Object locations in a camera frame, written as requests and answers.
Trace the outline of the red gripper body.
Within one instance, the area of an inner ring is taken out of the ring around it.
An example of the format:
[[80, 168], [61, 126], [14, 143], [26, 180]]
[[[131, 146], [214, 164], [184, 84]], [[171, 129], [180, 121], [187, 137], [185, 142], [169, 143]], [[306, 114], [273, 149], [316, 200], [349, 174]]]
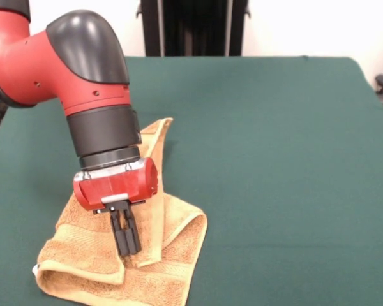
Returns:
[[107, 204], [128, 200], [137, 203], [158, 191], [158, 170], [147, 157], [132, 163], [80, 171], [73, 179], [73, 192], [87, 211], [102, 211]]

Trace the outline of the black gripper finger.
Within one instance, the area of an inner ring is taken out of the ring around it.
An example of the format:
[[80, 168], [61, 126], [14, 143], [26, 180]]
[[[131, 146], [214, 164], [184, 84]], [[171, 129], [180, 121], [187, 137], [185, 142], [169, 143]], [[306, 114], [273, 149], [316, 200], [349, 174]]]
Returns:
[[141, 251], [141, 244], [135, 216], [132, 212], [131, 206], [124, 210], [124, 219], [127, 228], [125, 229], [126, 242], [130, 254], [137, 254]]
[[118, 254], [120, 256], [127, 256], [129, 254], [129, 248], [125, 233], [126, 230], [121, 224], [121, 216], [123, 216], [124, 224], [127, 224], [127, 218], [124, 212], [120, 212], [119, 210], [110, 211], [110, 222]]

